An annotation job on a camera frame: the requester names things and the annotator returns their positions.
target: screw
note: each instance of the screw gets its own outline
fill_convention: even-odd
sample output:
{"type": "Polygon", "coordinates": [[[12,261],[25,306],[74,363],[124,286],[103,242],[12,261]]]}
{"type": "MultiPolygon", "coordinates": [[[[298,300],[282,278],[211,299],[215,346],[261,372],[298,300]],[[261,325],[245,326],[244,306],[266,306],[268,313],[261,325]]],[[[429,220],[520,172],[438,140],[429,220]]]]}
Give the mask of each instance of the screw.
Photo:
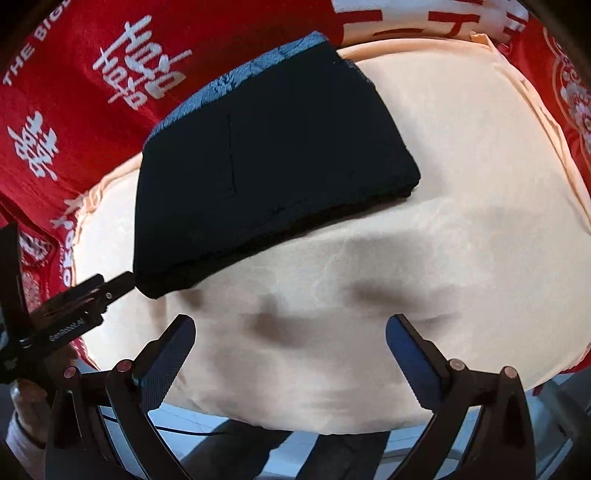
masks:
{"type": "Polygon", "coordinates": [[[509,378],[517,378],[517,370],[515,370],[513,367],[505,367],[503,372],[509,378]]]}
{"type": "Polygon", "coordinates": [[[117,369],[117,371],[123,373],[131,370],[132,366],[134,366],[134,363],[131,360],[121,360],[115,368],[117,369]]]}
{"type": "Polygon", "coordinates": [[[74,375],[76,375],[76,372],[78,371],[78,369],[76,367],[68,367],[64,370],[64,378],[72,378],[74,375]]]}
{"type": "Polygon", "coordinates": [[[457,358],[452,358],[449,361],[449,366],[454,369],[456,372],[461,372],[466,368],[466,364],[457,358]]]}

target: beige fabric surface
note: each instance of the beige fabric surface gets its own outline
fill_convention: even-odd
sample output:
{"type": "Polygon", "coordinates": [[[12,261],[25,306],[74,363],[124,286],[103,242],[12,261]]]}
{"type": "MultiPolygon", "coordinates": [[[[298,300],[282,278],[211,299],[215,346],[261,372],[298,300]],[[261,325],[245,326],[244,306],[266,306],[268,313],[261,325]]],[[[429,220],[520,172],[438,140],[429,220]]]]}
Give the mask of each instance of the beige fabric surface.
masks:
{"type": "MultiPolygon", "coordinates": [[[[526,388],[580,359],[591,340],[591,203],[532,86],[486,37],[341,54],[374,82],[419,165],[412,196],[190,290],[128,294],[85,335],[101,368],[134,358],[185,313],[197,341],[167,402],[273,429],[362,433],[430,415],[386,346],[394,313],[470,368],[515,366],[526,388]]],[[[342,129],[343,141],[355,134],[342,129]]],[[[102,200],[82,212],[78,279],[132,268],[137,178],[132,168],[97,187],[102,200]]]]}

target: black cable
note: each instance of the black cable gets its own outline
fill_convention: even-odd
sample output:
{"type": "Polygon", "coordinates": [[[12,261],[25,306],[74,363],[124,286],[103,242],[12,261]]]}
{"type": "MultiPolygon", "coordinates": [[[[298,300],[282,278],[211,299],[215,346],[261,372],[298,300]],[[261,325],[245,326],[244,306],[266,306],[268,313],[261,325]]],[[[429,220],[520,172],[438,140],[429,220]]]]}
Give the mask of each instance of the black cable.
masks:
{"type": "MultiPolygon", "coordinates": [[[[117,419],[114,419],[113,417],[109,417],[108,415],[105,415],[105,414],[103,414],[103,418],[105,420],[110,420],[110,421],[114,421],[115,423],[119,423],[117,421],[117,419]]],[[[225,434],[225,432],[211,432],[211,433],[187,432],[185,430],[169,429],[168,427],[157,427],[156,425],[154,425],[154,428],[156,430],[161,430],[162,432],[181,433],[183,435],[193,435],[196,437],[213,437],[215,435],[224,435],[225,434]]]]}

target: folded black cloth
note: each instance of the folded black cloth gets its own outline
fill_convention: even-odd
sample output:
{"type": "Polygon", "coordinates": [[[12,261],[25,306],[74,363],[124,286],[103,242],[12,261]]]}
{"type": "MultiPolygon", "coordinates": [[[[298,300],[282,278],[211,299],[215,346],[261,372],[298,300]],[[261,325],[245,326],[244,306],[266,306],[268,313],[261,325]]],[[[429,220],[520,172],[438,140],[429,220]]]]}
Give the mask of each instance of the folded black cloth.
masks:
{"type": "Polygon", "coordinates": [[[137,287],[156,299],[328,221],[408,197],[418,168],[373,84],[319,33],[223,75],[144,145],[137,287]]]}

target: person's leg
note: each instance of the person's leg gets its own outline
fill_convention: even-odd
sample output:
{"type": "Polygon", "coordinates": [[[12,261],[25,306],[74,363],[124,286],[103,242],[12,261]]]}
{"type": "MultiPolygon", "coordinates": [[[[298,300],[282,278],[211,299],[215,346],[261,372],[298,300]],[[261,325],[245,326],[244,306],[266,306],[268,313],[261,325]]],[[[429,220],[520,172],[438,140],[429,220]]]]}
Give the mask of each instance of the person's leg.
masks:
{"type": "Polygon", "coordinates": [[[371,480],[389,435],[320,435],[295,480],[371,480]]]}
{"type": "Polygon", "coordinates": [[[183,460],[183,467],[199,480],[254,480],[263,470],[271,450],[291,434],[228,420],[183,460]]]}

